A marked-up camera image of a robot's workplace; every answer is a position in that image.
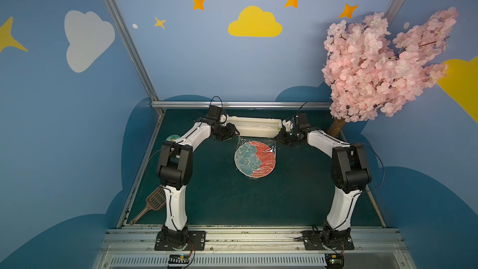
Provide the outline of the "white plastic wrap dispenser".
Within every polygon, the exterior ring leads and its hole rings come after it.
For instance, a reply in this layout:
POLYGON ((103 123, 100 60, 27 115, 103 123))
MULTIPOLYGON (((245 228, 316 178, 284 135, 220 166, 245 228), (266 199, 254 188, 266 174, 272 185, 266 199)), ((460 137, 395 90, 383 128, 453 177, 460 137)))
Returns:
POLYGON ((226 123, 232 123, 242 137, 274 138, 278 135, 278 127, 283 127, 280 119, 250 118, 227 116, 226 123))

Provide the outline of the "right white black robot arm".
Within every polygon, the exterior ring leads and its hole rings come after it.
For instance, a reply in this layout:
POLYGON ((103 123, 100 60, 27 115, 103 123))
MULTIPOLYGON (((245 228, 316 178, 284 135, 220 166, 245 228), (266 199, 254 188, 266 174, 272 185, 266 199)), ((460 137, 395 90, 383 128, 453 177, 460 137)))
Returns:
POLYGON ((358 198, 372 181, 364 146, 346 143, 321 130, 311 129, 293 132, 282 128, 276 139, 284 144, 306 142, 332 159, 331 177, 335 191, 321 241, 327 245, 348 241, 358 198))

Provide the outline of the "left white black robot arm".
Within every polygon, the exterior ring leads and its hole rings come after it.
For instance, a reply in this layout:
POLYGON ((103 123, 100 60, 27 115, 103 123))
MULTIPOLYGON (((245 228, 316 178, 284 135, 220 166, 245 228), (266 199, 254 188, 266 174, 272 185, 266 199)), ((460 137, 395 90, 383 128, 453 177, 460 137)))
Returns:
POLYGON ((185 209, 186 188, 193 173, 195 149, 210 136, 220 141, 239 135, 235 125, 216 122, 196 122, 184 135, 166 141, 161 147, 157 176, 166 195, 166 221, 160 239, 184 245, 189 235, 185 209))

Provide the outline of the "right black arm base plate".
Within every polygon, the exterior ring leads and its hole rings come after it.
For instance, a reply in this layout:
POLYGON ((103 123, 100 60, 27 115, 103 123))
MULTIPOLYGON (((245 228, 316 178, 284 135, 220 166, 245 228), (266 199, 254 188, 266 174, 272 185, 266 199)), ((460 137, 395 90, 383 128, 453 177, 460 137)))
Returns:
POLYGON ((346 230, 304 230, 301 239, 306 250, 354 250, 351 228, 346 230))

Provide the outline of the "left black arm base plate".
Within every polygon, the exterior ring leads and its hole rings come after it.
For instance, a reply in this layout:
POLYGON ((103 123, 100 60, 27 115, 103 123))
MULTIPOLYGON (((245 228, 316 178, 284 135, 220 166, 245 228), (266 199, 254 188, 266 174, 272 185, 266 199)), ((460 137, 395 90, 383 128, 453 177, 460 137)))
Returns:
POLYGON ((186 251, 193 248, 196 251, 203 251, 205 249, 206 231, 176 231, 168 229, 160 231, 156 237, 154 250, 155 251, 186 251))

